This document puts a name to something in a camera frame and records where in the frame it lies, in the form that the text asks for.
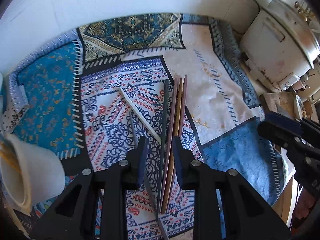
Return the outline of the white ceramic utensil cup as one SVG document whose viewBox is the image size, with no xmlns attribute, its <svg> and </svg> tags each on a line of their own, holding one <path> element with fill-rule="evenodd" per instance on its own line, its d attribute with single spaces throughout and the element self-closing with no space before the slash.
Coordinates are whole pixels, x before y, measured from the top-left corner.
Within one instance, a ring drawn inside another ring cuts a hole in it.
<svg viewBox="0 0 320 240">
<path fill-rule="evenodd" d="M 60 159 L 50 150 L 21 141 L 6 134 L 15 151 L 20 172 L 1 160 L 1 176 L 6 192 L 24 213 L 34 204 L 61 194 L 65 188 L 65 171 Z"/>
</svg>

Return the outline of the white rice cooker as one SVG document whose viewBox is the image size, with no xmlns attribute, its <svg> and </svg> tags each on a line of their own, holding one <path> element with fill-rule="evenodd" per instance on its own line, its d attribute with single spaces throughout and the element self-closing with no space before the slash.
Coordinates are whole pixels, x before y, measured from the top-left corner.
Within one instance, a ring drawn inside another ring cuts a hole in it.
<svg viewBox="0 0 320 240">
<path fill-rule="evenodd" d="M 267 89 L 288 89 L 309 70 L 319 55 L 319 43 L 309 25 L 282 0 L 261 9 L 240 41 L 252 76 Z"/>
</svg>

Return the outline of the yellow wooden chopstick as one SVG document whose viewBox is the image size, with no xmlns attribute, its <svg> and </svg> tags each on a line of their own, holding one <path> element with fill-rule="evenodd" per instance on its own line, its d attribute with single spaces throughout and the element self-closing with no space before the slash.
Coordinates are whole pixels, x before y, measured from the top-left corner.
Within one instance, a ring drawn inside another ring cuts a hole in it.
<svg viewBox="0 0 320 240">
<path fill-rule="evenodd" d="M 4 142 L 1 142 L 1 158 L 18 173 L 21 173 L 18 159 L 13 150 Z"/>
</svg>

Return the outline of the white plastic chopstick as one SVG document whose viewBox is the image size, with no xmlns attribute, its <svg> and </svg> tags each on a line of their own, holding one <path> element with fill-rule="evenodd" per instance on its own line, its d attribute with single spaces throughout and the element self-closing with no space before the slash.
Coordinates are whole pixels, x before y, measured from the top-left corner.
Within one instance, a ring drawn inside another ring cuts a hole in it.
<svg viewBox="0 0 320 240">
<path fill-rule="evenodd" d="M 140 113 L 140 111 L 137 109 L 135 104 L 130 100 L 130 98 L 127 96 L 127 94 L 123 91 L 123 89 L 120 87 L 119 91 L 121 92 L 123 98 L 129 105 L 129 107 L 132 109 L 132 111 L 138 116 L 139 120 L 143 123 L 143 125 L 147 128 L 147 130 L 150 132 L 150 134 L 156 139 L 156 141 L 161 144 L 161 138 L 160 136 L 155 132 L 155 130 L 152 128 L 152 126 L 147 122 L 147 120 L 144 118 L 144 116 Z"/>
</svg>

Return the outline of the dark green chopstick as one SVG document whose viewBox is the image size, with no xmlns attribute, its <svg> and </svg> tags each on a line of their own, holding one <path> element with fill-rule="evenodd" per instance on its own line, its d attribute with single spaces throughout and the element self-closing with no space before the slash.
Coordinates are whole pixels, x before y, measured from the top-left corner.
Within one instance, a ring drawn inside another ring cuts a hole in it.
<svg viewBox="0 0 320 240">
<path fill-rule="evenodd" d="M 162 111 L 162 125 L 161 125 L 161 151 L 160 151 L 160 163 L 159 163 L 159 176 L 157 184 L 157 216 L 161 210 L 161 194 L 162 194 L 162 183 L 163 183 L 163 172 L 164 172 L 164 158 L 165 158 L 165 137 L 167 130 L 167 113 L 168 113 L 168 98 L 169 98 L 169 80 L 164 81 L 164 100 L 163 100 L 163 111 Z"/>
</svg>

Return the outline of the brown wooden chopstick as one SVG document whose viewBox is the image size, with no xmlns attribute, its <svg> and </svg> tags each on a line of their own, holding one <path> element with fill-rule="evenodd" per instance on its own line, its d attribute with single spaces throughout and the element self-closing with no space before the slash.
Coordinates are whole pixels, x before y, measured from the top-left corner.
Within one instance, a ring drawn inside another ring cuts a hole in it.
<svg viewBox="0 0 320 240">
<path fill-rule="evenodd" d="M 170 113 L 170 124 L 168 131 L 168 147 L 167 147 L 167 158 L 165 165 L 165 178 L 164 178 L 164 193 L 161 205 L 161 215 L 167 212 L 169 203 L 171 200 L 172 186 L 176 175 L 176 141 L 178 139 L 178 133 L 180 129 L 180 112 L 182 102 L 182 78 L 176 77 L 174 80 L 174 91 L 172 96 L 171 113 Z"/>
</svg>

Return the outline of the patchwork patterned table cloth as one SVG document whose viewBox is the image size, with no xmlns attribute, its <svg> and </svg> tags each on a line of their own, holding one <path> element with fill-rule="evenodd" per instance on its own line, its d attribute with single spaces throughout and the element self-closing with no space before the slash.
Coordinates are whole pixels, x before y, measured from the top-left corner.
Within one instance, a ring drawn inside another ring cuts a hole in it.
<svg viewBox="0 0 320 240">
<path fill-rule="evenodd" d="M 273 205 L 284 188 L 283 160 L 258 135 L 260 101 L 240 66 L 231 26 L 207 16 L 144 14 L 82 25 L 31 53 L 9 75 L 2 129 L 75 162 L 87 155 L 95 171 L 125 157 L 148 137 L 145 171 L 157 204 L 161 144 L 119 88 L 161 137 L 164 81 L 168 115 L 174 79 L 188 76 L 182 145 L 210 167 L 238 170 Z M 163 239 L 145 184 L 126 194 L 129 239 Z M 176 175 L 165 214 L 169 238 L 193 228 L 193 191 Z"/>
</svg>

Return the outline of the white ceramic bowl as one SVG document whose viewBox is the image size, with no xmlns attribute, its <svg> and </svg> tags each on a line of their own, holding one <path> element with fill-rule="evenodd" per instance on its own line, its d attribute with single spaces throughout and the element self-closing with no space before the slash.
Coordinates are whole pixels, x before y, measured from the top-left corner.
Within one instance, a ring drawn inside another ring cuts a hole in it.
<svg viewBox="0 0 320 240">
<path fill-rule="evenodd" d="M 304 117 L 306 117 L 304 105 L 298 95 L 295 95 L 293 106 L 296 119 L 303 119 Z"/>
</svg>

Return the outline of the metal fork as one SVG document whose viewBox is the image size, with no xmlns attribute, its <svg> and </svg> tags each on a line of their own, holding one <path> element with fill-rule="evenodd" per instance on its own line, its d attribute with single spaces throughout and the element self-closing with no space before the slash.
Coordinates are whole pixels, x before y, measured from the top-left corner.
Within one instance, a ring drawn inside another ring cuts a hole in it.
<svg viewBox="0 0 320 240">
<path fill-rule="evenodd" d="M 135 132 L 135 126 L 134 126 L 134 123 L 133 123 L 132 112 L 129 112 L 129 120 L 130 120 L 131 129 L 132 129 L 135 148 L 137 148 L 138 139 L 137 139 L 137 135 L 136 135 L 136 132 Z M 149 179 L 148 179 L 148 176 L 146 174 L 146 171 L 144 172 L 144 184 L 145 184 L 145 188 L 146 188 L 146 190 L 148 192 L 148 196 L 149 196 L 149 200 L 151 202 L 152 208 L 153 208 L 153 210 L 155 212 L 156 221 L 157 221 L 157 224 L 158 224 L 158 226 L 160 228 L 160 232 L 161 232 L 161 234 L 163 236 L 163 239 L 168 239 L 167 233 L 164 231 L 163 224 L 162 224 L 162 222 L 161 222 L 161 220 L 159 218 L 156 200 L 155 200 L 154 195 L 153 195 L 153 193 L 151 191 L 151 187 L 150 187 L 150 184 L 149 184 Z"/>
</svg>

